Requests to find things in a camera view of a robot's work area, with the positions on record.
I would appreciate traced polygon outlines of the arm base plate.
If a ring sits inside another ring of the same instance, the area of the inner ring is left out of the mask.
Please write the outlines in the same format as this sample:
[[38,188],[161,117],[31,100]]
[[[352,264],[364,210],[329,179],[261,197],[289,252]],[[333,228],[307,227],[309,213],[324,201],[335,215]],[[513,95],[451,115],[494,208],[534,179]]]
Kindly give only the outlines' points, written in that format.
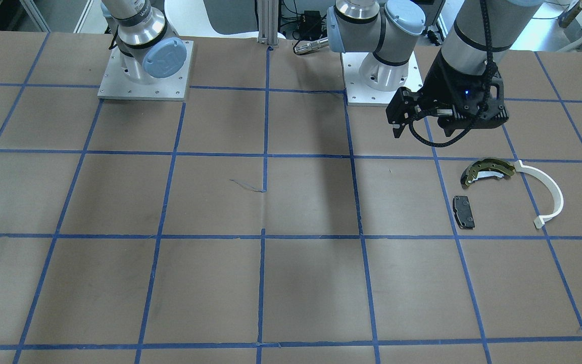
[[386,107],[400,87],[416,92],[422,77],[414,53],[400,66],[381,64],[372,53],[341,55],[347,102],[353,106]]
[[185,101],[189,85],[194,41],[183,40],[187,58],[180,70],[168,78],[148,75],[136,59],[111,50],[98,97],[116,101]]

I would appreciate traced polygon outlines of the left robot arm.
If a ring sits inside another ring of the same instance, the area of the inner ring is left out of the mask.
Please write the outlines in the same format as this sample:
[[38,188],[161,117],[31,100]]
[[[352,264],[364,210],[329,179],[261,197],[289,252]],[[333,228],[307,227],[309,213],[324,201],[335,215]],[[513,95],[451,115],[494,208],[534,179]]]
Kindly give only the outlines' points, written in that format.
[[330,50],[365,53],[366,85],[394,92],[386,119],[395,138],[404,129],[421,143],[448,147],[472,129],[494,129],[509,118],[498,64],[541,1],[464,1],[419,90],[402,85],[423,9],[412,1],[337,1],[326,11]]

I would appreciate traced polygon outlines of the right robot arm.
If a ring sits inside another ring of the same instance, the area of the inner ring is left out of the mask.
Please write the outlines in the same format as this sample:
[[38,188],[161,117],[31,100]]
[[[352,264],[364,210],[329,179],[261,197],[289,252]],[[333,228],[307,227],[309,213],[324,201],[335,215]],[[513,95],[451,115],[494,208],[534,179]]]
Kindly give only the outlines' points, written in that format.
[[101,8],[117,47],[136,62],[139,74],[162,79],[184,67],[185,44],[152,2],[103,1]]

